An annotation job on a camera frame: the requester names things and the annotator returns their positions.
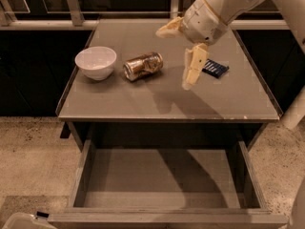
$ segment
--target open drawer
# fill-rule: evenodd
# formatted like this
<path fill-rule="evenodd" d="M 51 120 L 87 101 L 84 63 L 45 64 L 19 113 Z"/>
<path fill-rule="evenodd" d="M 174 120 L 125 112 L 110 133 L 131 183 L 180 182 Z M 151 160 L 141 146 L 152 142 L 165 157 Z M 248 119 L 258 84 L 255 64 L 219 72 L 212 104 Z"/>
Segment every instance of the open drawer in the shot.
<path fill-rule="evenodd" d="M 278 228 L 237 125 L 92 124 L 58 228 Z"/>

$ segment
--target concrete floor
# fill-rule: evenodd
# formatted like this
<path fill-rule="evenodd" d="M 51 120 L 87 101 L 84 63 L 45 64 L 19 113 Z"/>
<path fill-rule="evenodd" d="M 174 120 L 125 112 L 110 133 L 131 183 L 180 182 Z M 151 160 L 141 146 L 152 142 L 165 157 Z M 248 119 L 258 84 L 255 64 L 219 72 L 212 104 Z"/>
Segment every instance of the concrete floor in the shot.
<path fill-rule="evenodd" d="M 16 212 L 64 210 L 80 153 L 72 136 L 59 138 L 62 127 L 55 117 L 0 117 L 0 228 Z M 269 124 L 250 156 L 270 209 L 288 218 L 305 177 L 305 120 L 292 131 Z"/>

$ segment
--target white bowl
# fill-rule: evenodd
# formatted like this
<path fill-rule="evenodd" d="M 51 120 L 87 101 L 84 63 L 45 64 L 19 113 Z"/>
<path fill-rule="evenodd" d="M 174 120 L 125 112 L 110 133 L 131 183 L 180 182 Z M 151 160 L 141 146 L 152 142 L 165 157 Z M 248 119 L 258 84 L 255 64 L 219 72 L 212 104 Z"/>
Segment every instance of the white bowl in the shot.
<path fill-rule="evenodd" d="M 107 47 L 91 47 L 75 57 L 75 64 L 88 78 L 106 79 L 114 70 L 116 53 Z"/>

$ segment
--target brown can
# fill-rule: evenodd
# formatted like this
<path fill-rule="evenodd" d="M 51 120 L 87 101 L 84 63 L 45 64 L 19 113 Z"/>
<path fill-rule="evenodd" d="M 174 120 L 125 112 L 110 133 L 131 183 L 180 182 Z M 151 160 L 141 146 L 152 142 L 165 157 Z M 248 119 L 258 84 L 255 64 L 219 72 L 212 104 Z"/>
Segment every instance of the brown can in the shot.
<path fill-rule="evenodd" d="M 135 81 L 143 76 L 157 73 L 163 67 L 163 59 L 158 52 L 148 52 L 139 57 L 125 62 L 123 69 L 130 81 Z"/>

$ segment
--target gray tabletop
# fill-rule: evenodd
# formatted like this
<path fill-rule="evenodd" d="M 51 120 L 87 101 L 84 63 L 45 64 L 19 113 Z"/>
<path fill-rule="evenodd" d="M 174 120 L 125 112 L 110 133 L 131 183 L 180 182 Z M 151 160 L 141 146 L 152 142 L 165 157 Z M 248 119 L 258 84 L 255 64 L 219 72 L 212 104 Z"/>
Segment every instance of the gray tabletop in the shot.
<path fill-rule="evenodd" d="M 197 121 L 270 122 L 279 119 L 232 31 L 209 47 L 209 58 L 229 65 L 220 79 L 202 73 L 197 84 L 181 87 L 187 39 L 155 36 L 166 19 L 101 20 L 90 47 L 114 49 L 118 60 L 103 81 L 88 79 L 78 71 L 59 118 L 64 121 Z M 123 63 L 145 52 L 159 52 L 161 73 L 131 83 Z"/>

